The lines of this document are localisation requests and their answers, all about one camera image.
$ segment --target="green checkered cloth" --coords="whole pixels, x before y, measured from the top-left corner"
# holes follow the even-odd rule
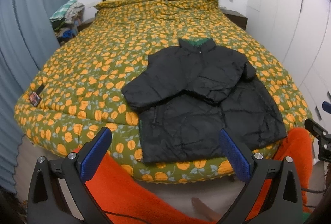
[[[57,21],[57,20],[61,20],[62,18],[64,18],[68,8],[70,8],[70,6],[76,2],[77,2],[77,0],[68,1],[66,4],[64,4],[62,7],[60,7],[56,12],[54,12],[54,14],[49,18],[50,21]]]

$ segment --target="bedside table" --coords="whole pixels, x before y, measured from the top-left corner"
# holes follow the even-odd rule
[[[238,25],[240,28],[246,30],[246,25],[247,25],[247,17],[244,15],[241,15],[237,11],[233,10],[226,10],[226,9],[220,9],[221,12],[224,13],[226,17],[229,18],[230,21]]]
[[[77,27],[78,32],[80,32],[83,29],[89,27],[94,22],[94,20],[95,20],[95,18],[91,18],[91,19],[88,19],[85,22],[83,22],[80,26]]]

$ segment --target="red blanket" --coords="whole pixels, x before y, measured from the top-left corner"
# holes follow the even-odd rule
[[[274,159],[282,160],[285,156],[293,158],[301,187],[308,188],[312,173],[312,142],[305,129],[295,128],[289,131],[288,137],[282,141]],[[130,215],[151,224],[214,223],[188,217],[171,207],[138,185],[108,154],[103,158],[93,179],[86,182],[86,185],[103,210],[116,214]],[[267,180],[247,219],[259,213],[269,186],[270,180]],[[302,198],[303,203],[306,204],[305,192],[302,192]],[[304,211],[309,212],[309,209],[304,207]],[[108,217],[115,224],[142,224],[139,220],[123,216],[108,215]]]

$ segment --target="cable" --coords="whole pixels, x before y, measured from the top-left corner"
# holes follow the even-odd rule
[[[140,218],[138,218],[138,217],[135,217],[135,216],[121,215],[121,214],[116,214],[116,213],[108,212],[108,211],[105,211],[105,210],[104,210],[104,212],[105,212],[106,214],[110,214],[110,215],[114,215],[114,216],[122,216],[122,217],[132,218],[132,219],[135,219],[135,220],[141,221],[141,222],[143,222],[143,223],[145,223],[145,224],[151,224],[151,223],[147,222],[146,220],[142,220],[142,219],[140,219]]]
[[[317,191],[317,190],[313,190],[313,189],[305,189],[305,188],[301,188],[302,191],[306,191],[306,192],[310,192],[310,193],[315,193],[315,194],[319,194],[319,193],[325,193],[325,189],[321,190],[321,191]]]
[[[314,205],[305,205],[305,207],[308,207],[308,208],[316,208],[316,206],[314,206]]]

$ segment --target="blue gripper pad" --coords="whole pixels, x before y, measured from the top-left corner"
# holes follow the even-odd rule
[[[323,102],[322,104],[322,109],[325,111],[325,112],[328,112],[329,114],[331,114],[331,104],[328,103],[328,102]]]
[[[243,181],[248,184],[253,171],[252,166],[254,166],[254,162],[251,158],[251,151],[246,145],[237,141],[235,143],[229,136],[228,132],[224,129],[221,129],[219,139],[222,151],[229,160],[233,170],[236,173],[236,176],[239,178],[240,181]],[[237,144],[241,144],[241,147],[247,148],[243,149],[243,151],[245,151],[245,154],[241,152],[241,149],[238,148]]]
[[[111,143],[112,132],[102,127],[93,140],[87,142],[79,151],[77,170],[83,184],[93,178]]]

